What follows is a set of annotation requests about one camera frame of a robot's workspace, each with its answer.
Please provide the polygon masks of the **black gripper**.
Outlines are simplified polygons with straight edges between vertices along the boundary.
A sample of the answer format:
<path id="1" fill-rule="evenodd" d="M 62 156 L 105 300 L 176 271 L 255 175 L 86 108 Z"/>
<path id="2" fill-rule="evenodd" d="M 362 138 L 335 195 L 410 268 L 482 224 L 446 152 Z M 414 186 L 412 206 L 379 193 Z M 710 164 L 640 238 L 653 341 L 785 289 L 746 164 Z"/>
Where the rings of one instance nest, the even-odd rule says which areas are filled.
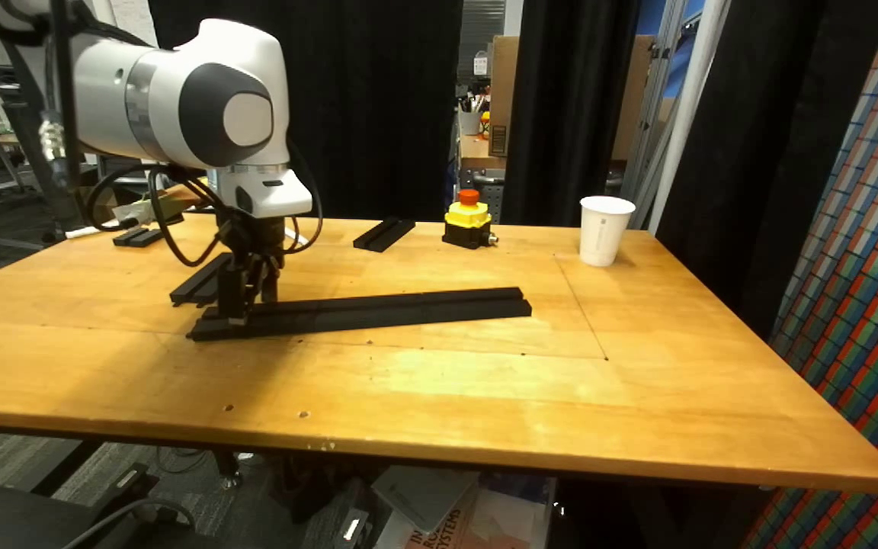
<path id="1" fill-rule="evenodd" d="M 278 169 L 215 169 L 215 193 L 221 197 L 221 238 L 229 246 L 218 271 L 218 308 L 231 323 L 243 319 L 243 276 L 254 276 L 254 303 L 278 300 L 283 265 L 283 221 L 315 207 L 312 190 L 288 164 Z"/>

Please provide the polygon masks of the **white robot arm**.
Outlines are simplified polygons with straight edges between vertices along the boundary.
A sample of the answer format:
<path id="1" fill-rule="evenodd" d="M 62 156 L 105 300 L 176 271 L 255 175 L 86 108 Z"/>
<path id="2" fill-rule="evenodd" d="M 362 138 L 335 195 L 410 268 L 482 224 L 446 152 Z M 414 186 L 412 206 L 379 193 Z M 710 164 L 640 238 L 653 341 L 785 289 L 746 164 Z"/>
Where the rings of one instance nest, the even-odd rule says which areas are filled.
<path id="1" fill-rule="evenodd" d="M 289 160 L 289 85 L 281 41 L 204 17 L 176 48 L 98 23 L 72 0 L 64 23 L 44 3 L 0 0 L 0 41 L 44 53 L 39 93 L 62 134 L 134 169 L 180 175 L 218 212 L 211 311 L 197 326 L 249 326 L 275 308 L 283 221 L 315 207 Z"/>

